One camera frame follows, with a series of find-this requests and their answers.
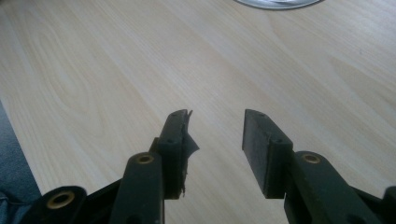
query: black plastic part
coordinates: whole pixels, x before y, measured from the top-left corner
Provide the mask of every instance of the black plastic part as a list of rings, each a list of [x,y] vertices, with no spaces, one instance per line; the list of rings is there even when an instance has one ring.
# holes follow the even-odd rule
[[[90,194],[78,213],[78,220],[87,224],[107,224],[120,188],[120,182],[121,180],[118,180]]]
[[[163,165],[161,156],[146,152],[128,160],[110,216],[110,224],[161,224]]]
[[[187,130],[190,115],[187,110],[170,114],[157,140],[156,151],[163,158],[164,198],[178,199],[185,190],[187,174]]]
[[[285,196],[285,166],[290,163],[293,143],[265,114],[247,109],[242,149],[267,199]]]
[[[288,170],[312,223],[381,223],[355,190],[319,154],[296,152]]]
[[[78,223],[86,195],[85,189],[75,186],[54,189],[33,204],[21,224]]]
[[[385,190],[384,199],[381,202],[381,216],[388,223],[396,223],[396,187]]]

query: table top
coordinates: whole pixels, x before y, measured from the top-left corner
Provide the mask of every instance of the table top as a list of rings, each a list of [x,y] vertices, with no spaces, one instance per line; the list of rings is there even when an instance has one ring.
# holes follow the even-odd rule
[[[287,223],[241,150],[259,110],[352,186],[396,184],[396,2],[0,1],[0,99],[42,193],[92,193],[191,109],[200,150],[167,223]]]

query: round hole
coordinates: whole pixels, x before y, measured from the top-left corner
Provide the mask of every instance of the round hole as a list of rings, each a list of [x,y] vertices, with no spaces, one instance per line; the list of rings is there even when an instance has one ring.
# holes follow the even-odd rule
[[[312,154],[304,154],[303,159],[309,163],[320,163],[320,158]]]
[[[366,224],[363,218],[355,215],[347,215],[346,221],[351,224]]]
[[[47,202],[47,207],[49,209],[59,209],[67,206],[75,199],[75,194],[73,191],[62,191],[53,195]]]
[[[147,164],[147,163],[151,163],[152,161],[154,161],[154,157],[150,155],[143,155],[137,158],[137,162],[140,164]]]

